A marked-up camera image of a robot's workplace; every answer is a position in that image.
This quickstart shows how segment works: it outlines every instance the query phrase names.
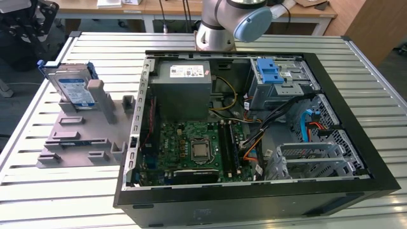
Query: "yellow wire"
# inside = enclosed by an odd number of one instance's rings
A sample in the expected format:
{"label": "yellow wire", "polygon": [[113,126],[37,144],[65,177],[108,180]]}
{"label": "yellow wire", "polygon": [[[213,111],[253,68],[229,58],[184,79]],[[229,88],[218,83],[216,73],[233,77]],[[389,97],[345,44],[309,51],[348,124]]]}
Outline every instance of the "yellow wire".
{"label": "yellow wire", "polygon": [[216,76],[216,78],[221,79],[222,82],[229,86],[230,90],[233,91],[234,98],[233,98],[233,102],[230,103],[230,105],[228,105],[225,107],[220,107],[220,108],[209,108],[209,111],[222,111],[222,110],[226,110],[226,109],[229,109],[234,105],[234,103],[237,101],[237,94],[236,94],[234,88],[232,87],[229,82],[225,79],[222,79],[220,76]]}

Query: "blue cable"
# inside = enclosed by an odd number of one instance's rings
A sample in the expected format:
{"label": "blue cable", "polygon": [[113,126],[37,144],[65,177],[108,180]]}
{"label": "blue cable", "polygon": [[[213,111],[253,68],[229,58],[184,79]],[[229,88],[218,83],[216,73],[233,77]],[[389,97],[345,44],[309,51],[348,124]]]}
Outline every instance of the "blue cable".
{"label": "blue cable", "polygon": [[318,115],[320,112],[318,111],[312,111],[310,109],[306,109],[302,114],[300,115],[300,120],[298,120],[298,126],[300,126],[300,133],[302,135],[302,139],[304,139],[304,142],[309,142],[309,139],[308,139],[308,135],[306,135],[306,127],[305,127],[305,118],[306,118],[306,115],[312,115],[312,114],[316,114]]}

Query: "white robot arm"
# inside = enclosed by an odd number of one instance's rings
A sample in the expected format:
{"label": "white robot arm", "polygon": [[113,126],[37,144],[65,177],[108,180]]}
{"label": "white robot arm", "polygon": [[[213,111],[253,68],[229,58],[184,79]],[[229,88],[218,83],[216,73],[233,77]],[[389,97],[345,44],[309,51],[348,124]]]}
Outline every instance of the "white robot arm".
{"label": "white robot arm", "polygon": [[234,47],[234,38],[242,42],[254,41],[272,20],[265,4],[266,0],[204,0],[197,49],[228,51]]}

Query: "motherboard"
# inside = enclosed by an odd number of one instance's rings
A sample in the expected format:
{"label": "motherboard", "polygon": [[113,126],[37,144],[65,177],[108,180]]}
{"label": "motherboard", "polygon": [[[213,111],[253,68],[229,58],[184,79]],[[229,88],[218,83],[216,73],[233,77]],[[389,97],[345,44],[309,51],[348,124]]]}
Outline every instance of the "motherboard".
{"label": "motherboard", "polygon": [[156,156],[145,157],[152,186],[174,183],[250,181],[249,164],[240,164],[240,123],[161,123]]}

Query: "white label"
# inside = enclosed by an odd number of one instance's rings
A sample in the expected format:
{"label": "white label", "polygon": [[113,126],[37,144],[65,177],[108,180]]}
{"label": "white label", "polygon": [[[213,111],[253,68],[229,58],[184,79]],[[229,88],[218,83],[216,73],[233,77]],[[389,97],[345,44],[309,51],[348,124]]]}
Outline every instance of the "white label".
{"label": "white label", "polygon": [[169,68],[169,77],[194,78],[204,77],[202,65],[172,65]]}
{"label": "white label", "polygon": [[73,146],[74,143],[73,142],[61,142],[60,145],[61,146]]}
{"label": "white label", "polygon": [[94,106],[94,100],[88,90],[85,90],[84,79],[58,79],[58,84],[68,96],[70,102],[84,109],[89,106]]}
{"label": "white label", "polygon": [[290,77],[290,73],[289,72],[280,72],[280,76],[284,76],[284,77]]}
{"label": "white label", "polygon": [[256,171],[257,173],[260,174],[260,176],[262,175],[262,169],[261,167],[258,166],[258,164],[256,164]]}
{"label": "white label", "polygon": [[265,151],[265,154],[264,154],[264,156],[268,156],[268,157],[270,157],[270,154],[272,154],[272,150],[270,150],[270,149],[268,149],[268,150]]}
{"label": "white label", "polygon": [[249,103],[244,102],[244,110],[249,110]]}
{"label": "white label", "polygon": [[141,13],[138,10],[122,10],[122,13]]}

